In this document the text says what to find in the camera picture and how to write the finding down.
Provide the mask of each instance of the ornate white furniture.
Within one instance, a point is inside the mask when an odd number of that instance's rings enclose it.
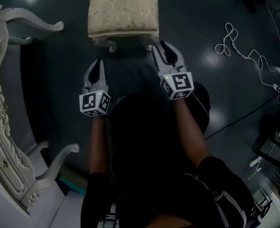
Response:
[[[2,9],[0,5],[0,66],[5,55],[7,44],[25,45],[31,39],[8,36],[6,23],[20,21],[46,31],[64,29],[63,22],[48,25],[33,13],[25,9]],[[16,209],[29,216],[27,208],[39,199],[39,193],[47,188],[57,176],[65,157],[70,152],[79,152],[77,144],[66,146],[54,159],[48,170],[35,177],[34,167],[28,156],[46,148],[48,142],[42,142],[23,153],[10,135],[9,117],[4,94],[0,85],[0,192]]]
[[[142,37],[145,48],[159,41],[158,0],[90,0],[88,35],[99,47],[117,49],[109,37]]]

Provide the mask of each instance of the knee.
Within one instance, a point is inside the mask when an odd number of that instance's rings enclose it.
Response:
[[[205,109],[209,112],[211,109],[210,96],[206,88],[199,82],[194,82],[194,95],[200,100],[200,102],[205,106]]]

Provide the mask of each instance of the white carved table leg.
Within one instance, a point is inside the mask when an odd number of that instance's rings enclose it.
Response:
[[[37,29],[50,32],[64,30],[63,22],[57,22],[55,25],[50,25],[45,23],[37,15],[26,9],[2,9],[2,5],[0,5],[0,21],[4,21],[7,23],[18,21],[28,24]]]
[[[107,36],[92,37],[93,43],[97,47],[110,48],[110,52],[117,50],[117,44],[114,41],[108,40]]]
[[[51,163],[48,170],[41,176],[36,177],[35,183],[30,187],[21,201],[21,204],[27,209],[29,205],[33,205],[39,198],[39,193],[46,189],[52,181],[56,178],[60,168],[70,152],[78,153],[80,150],[79,145],[76,143],[66,146]]]
[[[147,51],[151,51],[152,45],[154,44],[151,34],[142,34],[142,44]]]
[[[18,45],[18,46],[26,46],[32,43],[32,38],[28,37],[26,39],[18,38],[14,36],[9,36],[8,44],[9,45]]]
[[[30,157],[31,155],[35,155],[38,152],[40,152],[42,149],[47,148],[49,145],[48,141],[42,141],[41,143],[33,146],[31,149],[29,149],[25,154]]]

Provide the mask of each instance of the dark floor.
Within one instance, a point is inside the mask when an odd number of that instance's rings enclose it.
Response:
[[[14,24],[8,28],[11,35],[39,40],[29,46],[35,49],[27,57],[29,75],[22,72],[29,82],[23,87],[36,97],[35,135],[50,142],[52,157],[65,145],[79,143],[81,151],[70,154],[66,161],[86,171],[91,118],[79,113],[78,102],[84,73],[97,57],[104,59],[112,89],[111,110],[118,97],[158,87],[151,54],[135,47],[117,59],[107,49],[94,47],[87,35],[89,0],[0,0],[0,4],[28,9],[47,23],[65,23],[65,30],[59,33]],[[231,45],[231,57],[217,55],[213,50],[226,34],[225,23],[230,22],[238,29],[236,45],[241,52],[257,49],[269,64],[279,66],[276,29],[265,7],[257,5],[256,9],[251,14],[241,0],[159,0],[160,38],[181,51],[194,81],[202,83],[210,94],[212,109],[206,137],[274,96],[273,89],[260,84],[255,65],[237,55]],[[261,75],[263,81],[279,85],[278,74],[264,69]],[[260,133],[261,114],[274,113],[276,109],[273,101],[208,140],[212,155],[224,160],[251,191],[262,178],[260,174],[247,181],[252,173],[249,161],[255,156],[252,150]]]

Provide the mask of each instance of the backpack strap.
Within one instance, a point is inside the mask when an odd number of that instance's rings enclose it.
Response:
[[[119,228],[119,220],[116,216],[116,202],[111,206],[110,213],[105,216],[104,219],[101,219],[98,223],[97,228]]]
[[[196,181],[200,181],[201,183],[203,183],[203,185],[205,186],[206,189],[208,189],[209,191],[211,191],[208,186],[201,180],[198,179],[198,177],[194,177],[193,175],[189,174],[189,173],[185,173],[185,175],[188,175],[188,176],[191,176],[193,177]],[[221,219],[224,223],[224,226],[225,227],[229,227],[229,223],[227,221],[227,218],[225,217],[225,214],[223,212],[223,210],[221,209],[220,205],[217,203],[218,200],[220,199],[227,199],[236,209],[237,211],[239,212],[239,214],[241,215],[242,219],[243,219],[243,228],[245,227],[246,225],[246,222],[247,222],[247,218],[246,218],[246,215],[245,215],[245,212],[244,210],[242,210],[240,208],[240,206],[238,205],[238,203],[232,198],[232,196],[230,194],[228,194],[226,191],[222,190],[222,191],[211,191],[212,194],[213,194],[213,197],[214,197],[214,202],[217,206],[217,209],[219,211],[219,214],[221,216]]]

